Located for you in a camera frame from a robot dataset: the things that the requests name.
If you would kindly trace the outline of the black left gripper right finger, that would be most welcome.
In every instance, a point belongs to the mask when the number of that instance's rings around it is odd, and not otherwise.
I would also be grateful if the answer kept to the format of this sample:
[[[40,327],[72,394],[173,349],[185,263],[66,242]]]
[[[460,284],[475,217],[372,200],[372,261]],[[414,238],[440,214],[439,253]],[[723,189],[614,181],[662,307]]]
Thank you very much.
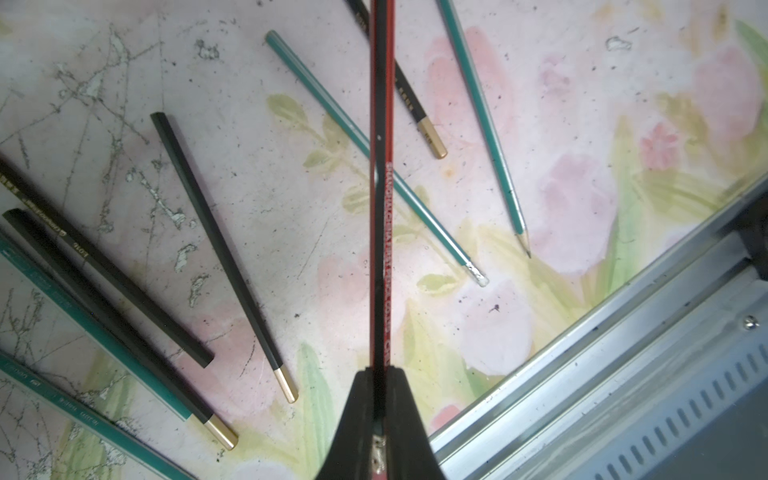
[[[388,479],[445,479],[407,376],[403,369],[394,366],[386,374],[385,431]]]

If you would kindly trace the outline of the red black pencil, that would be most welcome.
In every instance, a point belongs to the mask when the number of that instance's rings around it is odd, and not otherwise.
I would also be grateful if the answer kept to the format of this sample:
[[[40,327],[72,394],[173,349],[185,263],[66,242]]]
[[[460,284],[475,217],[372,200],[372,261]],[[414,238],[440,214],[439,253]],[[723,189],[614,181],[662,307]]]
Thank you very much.
[[[370,7],[371,368],[390,364],[395,3]]]

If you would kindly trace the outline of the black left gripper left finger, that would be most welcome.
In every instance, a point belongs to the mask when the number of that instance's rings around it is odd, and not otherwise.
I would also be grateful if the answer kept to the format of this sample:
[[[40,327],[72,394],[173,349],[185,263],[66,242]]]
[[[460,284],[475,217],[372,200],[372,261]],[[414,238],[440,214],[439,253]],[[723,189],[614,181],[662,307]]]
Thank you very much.
[[[356,373],[317,480],[369,480],[373,444],[373,374]]]

